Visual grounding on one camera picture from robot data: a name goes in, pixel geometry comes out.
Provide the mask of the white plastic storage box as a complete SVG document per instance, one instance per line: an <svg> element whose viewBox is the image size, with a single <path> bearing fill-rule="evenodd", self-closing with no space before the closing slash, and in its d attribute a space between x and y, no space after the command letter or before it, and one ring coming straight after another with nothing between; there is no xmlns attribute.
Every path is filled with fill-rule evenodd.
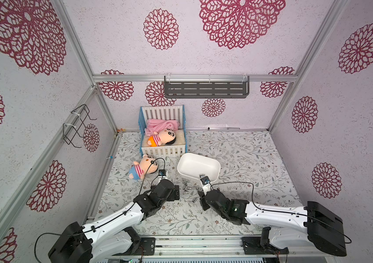
<svg viewBox="0 0 373 263"><path fill-rule="evenodd" d="M221 165L219 161L194 153L185 153L177 165L179 175L190 182L198 183L200 175L208 176L210 182L219 179Z"/></svg>

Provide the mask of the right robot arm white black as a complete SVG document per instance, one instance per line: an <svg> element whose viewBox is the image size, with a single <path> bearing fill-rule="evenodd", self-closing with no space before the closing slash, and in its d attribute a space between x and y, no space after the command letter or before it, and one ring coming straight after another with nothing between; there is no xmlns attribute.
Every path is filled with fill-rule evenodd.
<svg viewBox="0 0 373 263"><path fill-rule="evenodd" d="M284 208L228 199L219 190L198 194L203 210L212 209L234 225L262 225L260 247L270 252L300 245L332 256L347 255L343 220L317 202Z"/></svg>

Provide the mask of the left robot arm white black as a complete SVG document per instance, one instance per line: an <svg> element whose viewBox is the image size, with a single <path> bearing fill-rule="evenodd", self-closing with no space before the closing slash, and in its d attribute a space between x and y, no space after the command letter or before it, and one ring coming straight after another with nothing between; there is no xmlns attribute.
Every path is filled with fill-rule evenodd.
<svg viewBox="0 0 373 263"><path fill-rule="evenodd" d="M155 215L178 186L167 179L138 195L121 210L88 224L70 224L48 253L52 263L95 263L115 254L135 253L141 238L133 226Z"/></svg>

